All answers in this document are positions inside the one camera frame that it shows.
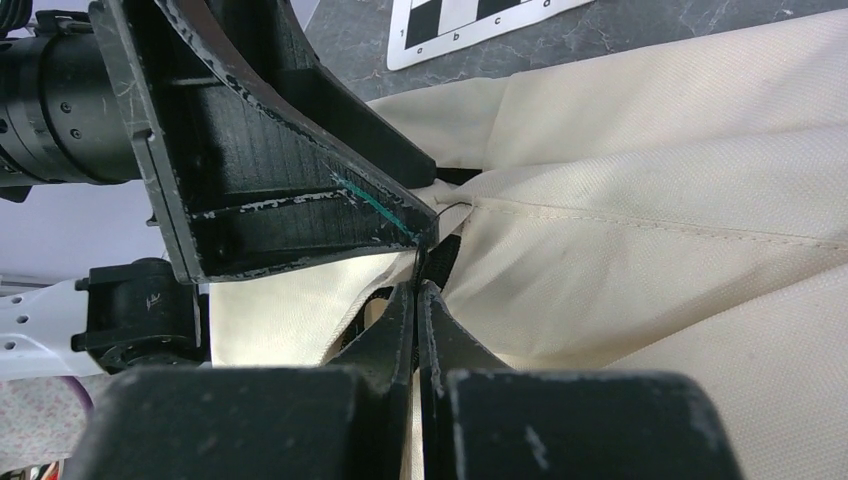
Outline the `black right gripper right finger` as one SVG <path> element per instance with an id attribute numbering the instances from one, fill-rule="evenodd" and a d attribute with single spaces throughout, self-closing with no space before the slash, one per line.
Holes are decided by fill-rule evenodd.
<path id="1" fill-rule="evenodd" d="M 738 479 L 716 408 L 663 371 L 509 368 L 417 293 L 424 471 L 429 479 Z"/>

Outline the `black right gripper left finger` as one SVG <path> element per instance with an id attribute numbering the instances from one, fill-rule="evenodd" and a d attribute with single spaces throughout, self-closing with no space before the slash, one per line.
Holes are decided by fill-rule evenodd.
<path id="1" fill-rule="evenodd" d="M 319 367 L 139 368 L 117 377 L 69 479 L 399 479 L 414 288 Z"/>

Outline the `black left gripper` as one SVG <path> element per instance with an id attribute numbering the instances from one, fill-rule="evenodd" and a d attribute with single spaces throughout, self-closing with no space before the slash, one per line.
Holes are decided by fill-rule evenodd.
<path id="1" fill-rule="evenodd" d="M 95 1 L 90 16 L 3 2 L 2 199 L 141 175 L 183 283 L 435 244 L 435 212 L 419 188 L 286 102 L 207 2 Z M 207 362 L 208 298 L 172 266 L 142 258 L 3 296 L 2 369 Z"/>

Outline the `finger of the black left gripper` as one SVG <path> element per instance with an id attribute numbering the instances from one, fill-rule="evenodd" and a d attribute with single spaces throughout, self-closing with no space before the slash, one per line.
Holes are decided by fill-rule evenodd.
<path id="1" fill-rule="evenodd" d="M 320 61 L 288 1 L 208 1 L 254 71 L 299 113 L 408 189 L 431 185 L 435 161 Z"/>

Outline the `beige canvas backpack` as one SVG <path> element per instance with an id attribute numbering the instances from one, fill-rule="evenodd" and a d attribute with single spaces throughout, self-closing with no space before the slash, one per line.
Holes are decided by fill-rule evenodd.
<path id="1" fill-rule="evenodd" d="M 371 102 L 464 185 L 443 292 L 519 369 L 696 380 L 748 479 L 847 475 L 847 12 Z"/>

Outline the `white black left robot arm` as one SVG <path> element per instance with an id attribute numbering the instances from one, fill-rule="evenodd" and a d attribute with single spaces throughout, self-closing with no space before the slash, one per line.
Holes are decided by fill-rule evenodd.
<path id="1" fill-rule="evenodd" d="M 434 160 L 320 62 L 286 1 L 95 1 L 1 40 L 1 196 L 140 180 L 165 258 L 4 297 L 1 377 L 208 357 L 203 284 L 429 246 Z"/>

